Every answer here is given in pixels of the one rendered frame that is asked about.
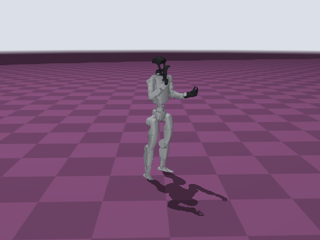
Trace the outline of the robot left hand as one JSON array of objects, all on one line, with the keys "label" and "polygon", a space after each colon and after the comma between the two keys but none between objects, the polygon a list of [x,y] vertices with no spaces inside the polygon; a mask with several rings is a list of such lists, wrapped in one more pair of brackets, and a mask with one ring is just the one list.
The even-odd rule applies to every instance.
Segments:
[{"label": "robot left hand", "polygon": [[[195,90],[195,88],[196,88],[196,90]],[[184,96],[184,98],[186,99],[189,97],[195,97],[195,96],[197,96],[197,94],[198,94],[198,88],[195,86],[193,88],[193,90],[191,90],[190,92],[186,92],[186,96]]]}]

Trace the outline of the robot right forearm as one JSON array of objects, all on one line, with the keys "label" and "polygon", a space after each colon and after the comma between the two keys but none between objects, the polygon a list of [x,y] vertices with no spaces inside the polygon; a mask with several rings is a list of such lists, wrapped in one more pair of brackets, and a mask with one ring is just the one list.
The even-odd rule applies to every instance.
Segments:
[{"label": "robot right forearm", "polygon": [[[169,82],[168,82],[168,85],[169,85]],[[154,98],[155,96],[160,96],[160,94],[165,90],[165,88],[168,86],[168,85],[165,85],[165,81],[162,81],[162,84],[156,89],[154,90],[151,94],[149,94],[148,98],[149,99],[152,99]]]}]

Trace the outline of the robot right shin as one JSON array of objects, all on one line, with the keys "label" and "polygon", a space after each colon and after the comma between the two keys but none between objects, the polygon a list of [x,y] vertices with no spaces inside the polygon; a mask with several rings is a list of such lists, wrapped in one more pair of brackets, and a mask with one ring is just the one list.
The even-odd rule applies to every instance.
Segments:
[{"label": "robot right shin", "polygon": [[144,159],[144,165],[145,165],[145,176],[150,175],[151,171],[151,166],[153,163],[153,157],[154,157],[154,151],[153,150],[148,150],[148,146],[144,146],[144,154],[143,154],[143,159]]}]

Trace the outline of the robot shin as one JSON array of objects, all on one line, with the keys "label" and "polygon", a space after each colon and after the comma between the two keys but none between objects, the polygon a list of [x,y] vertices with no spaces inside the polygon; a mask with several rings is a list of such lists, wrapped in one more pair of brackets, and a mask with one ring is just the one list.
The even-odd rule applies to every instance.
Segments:
[{"label": "robot shin", "polygon": [[[169,143],[170,144],[170,143]],[[165,148],[159,148],[160,168],[164,169],[169,153],[169,144]]]},{"label": "robot shin", "polygon": [[145,176],[150,175],[151,171],[151,166],[153,163],[153,157],[154,157],[154,151],[153,150],[148,150],[148,146],[144,146],[144,154],[143,154],[143,159],[144,159],[144,165],[145,165]]}]

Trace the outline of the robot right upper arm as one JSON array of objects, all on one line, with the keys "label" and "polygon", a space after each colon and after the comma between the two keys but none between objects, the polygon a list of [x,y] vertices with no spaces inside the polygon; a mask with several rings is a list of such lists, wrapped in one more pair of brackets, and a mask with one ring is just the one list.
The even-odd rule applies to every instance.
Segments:
[{"label": "robot right upper arm", "polygon": [[[149,99],[149,94],[151,94],[152,92],[154,92],[155,90],[155,84],[156,84],[156,80],[155,77],[151,77],[146,81],[147,84],[147,93],[148,93],[148,99]],[[157,96],[153,97],[152,99],[149,99],[152,102],[155,102],[157,100]]]}]

